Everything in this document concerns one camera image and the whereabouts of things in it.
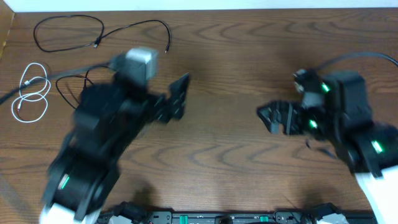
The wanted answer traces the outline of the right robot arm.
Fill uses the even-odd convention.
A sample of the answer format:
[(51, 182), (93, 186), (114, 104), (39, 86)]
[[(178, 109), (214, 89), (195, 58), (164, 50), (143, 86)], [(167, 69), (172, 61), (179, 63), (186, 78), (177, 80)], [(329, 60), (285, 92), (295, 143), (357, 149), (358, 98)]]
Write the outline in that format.
[(299, 70), (301, 101), (273, 100), (257, 108), (272, 134), (328, 141), (364, 192), (378, 223), (397, 223), (397, 128), (373, 120), (365, 79), (352, 71), (323, 77)]

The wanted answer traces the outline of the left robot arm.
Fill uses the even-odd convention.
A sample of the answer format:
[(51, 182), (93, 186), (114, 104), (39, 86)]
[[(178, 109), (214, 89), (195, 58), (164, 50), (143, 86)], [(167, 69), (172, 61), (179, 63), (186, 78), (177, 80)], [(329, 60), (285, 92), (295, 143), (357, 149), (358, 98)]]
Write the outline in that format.
[(116, 73), (110, 83), (85, 88), (73, 129), (48, 169), (40, 223), (95, 223), (120, 176), (118, 160), (141, 129), (181, 119), (190, 75), (169, 85), (170, 96), (150, 93)]

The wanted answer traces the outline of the cardboard box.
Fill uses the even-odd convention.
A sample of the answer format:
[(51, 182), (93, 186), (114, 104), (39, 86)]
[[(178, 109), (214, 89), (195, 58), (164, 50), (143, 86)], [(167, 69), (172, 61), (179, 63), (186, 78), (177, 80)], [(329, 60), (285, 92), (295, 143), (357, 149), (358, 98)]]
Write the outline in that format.
[(8, 35), (12, 27), (15, 12), (4, 2), (4, 0), (1, 0), (0, 8), (0, 55), (2, 57)]

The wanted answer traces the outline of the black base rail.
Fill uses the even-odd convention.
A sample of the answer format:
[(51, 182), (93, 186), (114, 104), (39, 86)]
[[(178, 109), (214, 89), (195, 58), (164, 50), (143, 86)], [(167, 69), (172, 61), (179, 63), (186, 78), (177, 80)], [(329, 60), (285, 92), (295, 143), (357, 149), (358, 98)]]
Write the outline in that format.
[(119, 215), (105, 213), (99, 216), (97, 223), (142, 223), (142, 224), (219, 224), (219, 223), (311, 223), (310, 216), (303, 212), (277, 211), (267, 213), (183, 213), (156, 211), (149, 212), (140, 220), (121, 212)]

